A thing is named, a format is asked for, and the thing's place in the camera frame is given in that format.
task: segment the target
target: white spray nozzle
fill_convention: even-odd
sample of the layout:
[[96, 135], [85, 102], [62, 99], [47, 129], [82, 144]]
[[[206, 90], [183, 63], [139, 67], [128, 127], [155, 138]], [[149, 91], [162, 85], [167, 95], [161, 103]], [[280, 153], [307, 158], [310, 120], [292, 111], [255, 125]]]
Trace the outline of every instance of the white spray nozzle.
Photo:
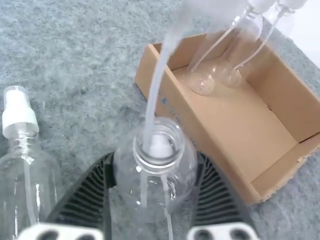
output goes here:
[[279, 0], [279, 4], [284, 5], [293, 10], [302, 8], [306, 2], [307, 0]]
[[10, 138], [9, 126], [18, 123], [32, 125], [32, 130], [39, 132], [35, 112], [30, 106], [28, 91], [22, 86], [9, 86], [3, 91], [4, 111], [2, 113], [2, 134]]
[[154, 134], [151, 138], [149, 155], [153, 158], [164, 159], [172, 156], [173, 149], [168, 137], [161, 134]]
[[249, 0], [248, 3], [255, 11], [263, 14], [268, 11], [275, 2], [276, 0]]

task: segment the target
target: black holder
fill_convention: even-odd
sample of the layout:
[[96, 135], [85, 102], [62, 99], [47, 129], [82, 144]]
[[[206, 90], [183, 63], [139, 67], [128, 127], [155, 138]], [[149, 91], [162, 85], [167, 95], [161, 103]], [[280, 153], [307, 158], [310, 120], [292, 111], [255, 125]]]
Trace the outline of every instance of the black holder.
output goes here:
[[[243, 222], [254, 228], [249, 212], [218, 166], [198, 152], [198, 194], [190, 227]], [[109, 189], [116, 185], [114, 153], [96, 161], [54, 207], [46, 222], [97, 228], [112, 239]]]

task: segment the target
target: cardboard box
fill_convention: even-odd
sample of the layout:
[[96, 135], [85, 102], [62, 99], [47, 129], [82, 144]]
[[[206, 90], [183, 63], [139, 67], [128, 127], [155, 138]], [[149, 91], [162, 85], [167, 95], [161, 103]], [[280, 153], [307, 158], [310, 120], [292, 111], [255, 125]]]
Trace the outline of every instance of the cardboard box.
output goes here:
[[[175, 120], [196, 149], [222, 168], [246, 203], [264, 201], [320, 147], [320, 102], [268, 47], [241, 69], [247, 76], [241, 88], [221, 86], [212, 96], [192, 92], [184, 72], [204, 37], [185, 38], [171, 57], [156, 114]], [[206, 59], [221, 56], [231, 40]], [[160, 50], [160, 43], [149, 44], [136, 73], [146, 98]]]

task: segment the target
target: plastic bottle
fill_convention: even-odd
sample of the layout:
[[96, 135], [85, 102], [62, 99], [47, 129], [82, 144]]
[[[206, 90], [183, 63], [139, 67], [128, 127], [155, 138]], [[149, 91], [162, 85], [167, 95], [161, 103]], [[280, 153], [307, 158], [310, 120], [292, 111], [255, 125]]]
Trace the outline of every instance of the plastic bottle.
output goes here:
[[[144, 124], [120, 143], [114, 154], [114, 175], [122, 198], [140, 222], [164, 220], [191, 192], [197, 176], [194, 147], [170, 119], [156, 117], [151, 146], [143, 150]], [[142, 189], [141, 175], [146, 176]], [[146, 191], [143, 206], [141, 192]]]
[[271, 34], [278, 27], [284, 33], [284, 36], [287, 37], [293, 28], [293, 14], [296, 10], [302, 8], [307, 0], [279, 0], [272, 7], [268, 14], [264, 16], [272, 23], [272, 26], [264, 38], [261, 45], [255, 50], [247, 59], [239, 63], [234, 67], [234, 69], [238, 69], [253, 59], [261, 49], [266, 45], [267, 41], [271, 37]]
[[46, 219], [64, 188], [58, 163], [41, 150], [27, 90], [10, 86], [3, 98], [2, 134], [9, 150], [0, 158], [0, 239], [15, 240]]
[[[241, 84], [242, 77], [239, 72], [233, 70], [233, 67], [253, 51], [251, 46], [259, 39], [263, 29], [262, 14], [275, 1], [249, 0], [243, 14], [234, 18], [232, 26], [209, 48], [208, 41], [213, 38], [213, 33], [206, 37], [188, 66], [185, 76], [187, 85], [192, 91], [200, 95], [209, 95], [217, 80], [221, 80], [231, 88]], [[205, 62], [206, 56], [234, 31], [238, 33], [224, 55], [217, 58], [215, 62]]]

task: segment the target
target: gray fabric surface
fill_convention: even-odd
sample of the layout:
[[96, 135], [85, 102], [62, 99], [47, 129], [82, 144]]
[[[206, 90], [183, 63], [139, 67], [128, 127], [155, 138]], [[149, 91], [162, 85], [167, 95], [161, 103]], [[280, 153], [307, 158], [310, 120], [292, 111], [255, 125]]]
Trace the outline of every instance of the gray fabric surface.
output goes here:
[[[144, 119], [146, 101], [133, 79], [145, 45], [162, 40], [176, 5], [174, 0], [0, 1], [0, 90], [29, 89], [42, 147], [58, 160], [67, 188]], [[207, 28], [199, 19], [192, 33]], [[291, 41], [275, 38], [282, 43], [278, 53], [319, 95], [320, 70]], [[0, 141], [4, 155], [7, 141]], [[250, 207], [261, 239], [320, 239], [319, 157], [312, 156], [271, 199]], [[190, 204], [173, 216], [176, 240], [184, 239], [189, 227]], [[117, 189], [111, 191], [111, 212], [114, 239], [132, 239], [135, 221]], [[149, 239], [168, 239], [165, 222], [146, 229]]]

